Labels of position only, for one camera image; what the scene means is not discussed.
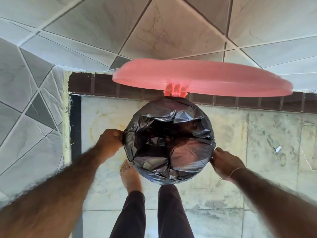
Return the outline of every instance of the pink lid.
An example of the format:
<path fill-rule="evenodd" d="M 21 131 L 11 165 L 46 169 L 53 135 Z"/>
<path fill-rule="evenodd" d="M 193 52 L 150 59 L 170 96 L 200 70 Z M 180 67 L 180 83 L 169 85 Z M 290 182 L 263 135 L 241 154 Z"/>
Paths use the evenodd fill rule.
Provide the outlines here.
<path fill-rule="evenodd" d="M 113 74 L 113 81 L 164 90 L 165 96 L 187 92 L 234 97 L 274 97 L 292 94 L 293 85 L 260 68 L 201 60 L 135 59 Z"/>

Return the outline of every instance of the bare foot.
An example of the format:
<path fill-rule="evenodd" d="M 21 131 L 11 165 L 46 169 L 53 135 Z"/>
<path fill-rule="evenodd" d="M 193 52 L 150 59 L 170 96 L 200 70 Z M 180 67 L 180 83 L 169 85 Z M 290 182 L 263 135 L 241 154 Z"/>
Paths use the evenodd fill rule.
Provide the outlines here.
<path fill-rule="evenodd" d="M 142 184 L 139 173 L 135 170 L 132 164 L 129 163 L 128 160 L 122 164 L 120 176 L 124 187 L 128 191 L 128 194 L 135 190 L 142 192 Z"/>

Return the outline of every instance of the pant leg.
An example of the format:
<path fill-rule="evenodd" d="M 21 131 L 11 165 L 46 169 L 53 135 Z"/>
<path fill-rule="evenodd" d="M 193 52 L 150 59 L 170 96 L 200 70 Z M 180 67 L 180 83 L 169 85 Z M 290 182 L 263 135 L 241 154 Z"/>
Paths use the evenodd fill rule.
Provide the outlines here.
<path fill-rule="evenodd" d="M 158 191 L 158 237 L 194 237 L 175 185 L 162 185 Z"/>
<path fill-rule="evenodd" d="M 144 202 L 145 197 L 141 192 L 129 193 L 110 238 L 144 238 L 146 223 Z"/>

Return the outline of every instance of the marble wall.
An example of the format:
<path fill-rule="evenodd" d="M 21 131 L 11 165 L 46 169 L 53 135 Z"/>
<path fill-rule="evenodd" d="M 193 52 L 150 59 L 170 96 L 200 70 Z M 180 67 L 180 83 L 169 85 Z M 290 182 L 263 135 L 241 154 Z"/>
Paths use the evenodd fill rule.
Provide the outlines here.
<path fill-rule="evenodd" d="M 123 130 L 147 102 L 82 97 L 82 151 L 106 128 Z M 218 147 L 239 156 L 254 172 L 317 200 L 316 122 L 311 114 L 200 106 L 209 116 Z M 119 168 L 122 149 L 97 171 L 84 205 L 84 237 L 108 237 L 126 198 Z M 146 197 L 146 237 L 157 237 L 159 185 L 141 178 Z M 208 164 L 193 179 L 177 184 L 195 237 L 271 237 L 243 195 L 220 180 Z"/>
<path fill-rule="evenodd" d="M 0 207 L 63 166 L 65 71 L 0 38 Z"/>

